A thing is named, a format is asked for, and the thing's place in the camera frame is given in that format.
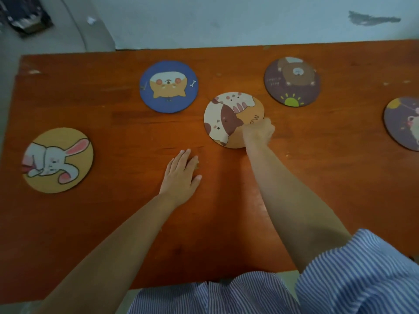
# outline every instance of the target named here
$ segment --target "cartoon animal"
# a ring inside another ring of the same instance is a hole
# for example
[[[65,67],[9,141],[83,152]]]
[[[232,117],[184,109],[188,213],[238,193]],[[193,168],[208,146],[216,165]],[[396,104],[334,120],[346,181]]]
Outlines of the cartoon animal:
[[[83,152],[89,144],[87,138],[82,138],[70,148],[63,150],[59,147],[45,147],[32,142],[26,149],[22,161],[23,173],[28,174],[28,177],[34,177],[64,171],[59,175],[58,183],[69,183],[77,178],[79,170],[74,165],[66,163],[66,157]]]
[[[416,139],[416,143],[419,145],[419,116],[410,116],[407,118],[407,125],[410,127],[410,131],[413,137]]]
[[[247,107],[254,107],[255,102],[249,94],[228,92],[211,100],[204,114],[204,126],[213,140],[226,145],[228,137],[235,129],[243,125],[243,121],[236,114]]]
[[[187,84],[188,79],[180,72],[156,73],[150,79],[150,87],[154,92],[153,98],[186,97]]]
[[[282,72],[288,86],[314,86],[315,71],[302,59],[285,57],[278,60],[278,71]]]

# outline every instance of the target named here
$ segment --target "coaster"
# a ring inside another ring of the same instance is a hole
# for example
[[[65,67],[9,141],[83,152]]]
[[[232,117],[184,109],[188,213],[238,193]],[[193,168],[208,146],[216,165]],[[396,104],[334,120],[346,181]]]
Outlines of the coaster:
[[[144,103],[161,113],[186,109],[198,94],[198,79],[188,65],[161,61],[145,71],[139,81]]]
[[[56,128],[44,132],[26,149],[25,181],[42,193],[60,193],[76,186],[89,172],[93,147],[80,131]]]
[[[388,133],[402,146],[419,151],[419,99],[403,97],[391,100],[384,110]]]
[[[310,105],[320,93],[320,77],[302,59],[285,57],[273,61],[265,71],[265,87],[280,103],[290,107]]]
[[[262,103],[249,94],[227,92],[210,101],[204,113],[207,134],[226,148],[243,148],[242,125],[263,119]]]

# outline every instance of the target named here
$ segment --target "wooden table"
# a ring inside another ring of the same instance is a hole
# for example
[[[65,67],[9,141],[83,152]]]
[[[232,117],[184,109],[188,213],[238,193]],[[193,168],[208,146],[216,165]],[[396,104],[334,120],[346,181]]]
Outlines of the wooden table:
[[[320,74],[312,105],[286,107],[265,90],[265,68],[284,56]],[[162,59],[185,62],[199,79],[197,99],[177,114],[154,112],[139,95],[142,73]],[[166,164],[188,147],[201,185],[164,225],[132,287],[295,269],[245,150],[204,130],[207,103],[228,91],[262,101],[276,126],[274,152],[350,232],[369,228],[418,253],[419,153],[393,141],[382,120],[390,100],[418,96],[418,71],[418,41],[24,56],[0,168],[0,303],[44,298],[157,194]],[[25,183],[20,164],[32,139],[55,127],[84,132],[95,159],[77,187],[47,195]]]

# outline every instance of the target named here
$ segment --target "blue striped sleeve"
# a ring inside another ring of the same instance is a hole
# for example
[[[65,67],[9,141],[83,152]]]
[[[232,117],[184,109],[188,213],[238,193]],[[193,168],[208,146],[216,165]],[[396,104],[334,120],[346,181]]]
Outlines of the blue striped sleeve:
[[[418,313],[419,265],[360,229],[344,247],[314,259],[296,293],[303,313]]]

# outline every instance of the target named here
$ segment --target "person's left hand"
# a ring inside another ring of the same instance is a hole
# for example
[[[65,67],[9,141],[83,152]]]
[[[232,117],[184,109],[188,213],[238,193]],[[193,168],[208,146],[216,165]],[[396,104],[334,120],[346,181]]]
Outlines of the person's left hand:
[[[168,196],[176,207],[192,197],[202,179],[202,175],[198,175],[192,180],[192,174],[198,164],[198,156],[194,156],[188,162],[190,154],[191,149],[182,150],[167,164],[160,187],[159,194]]]

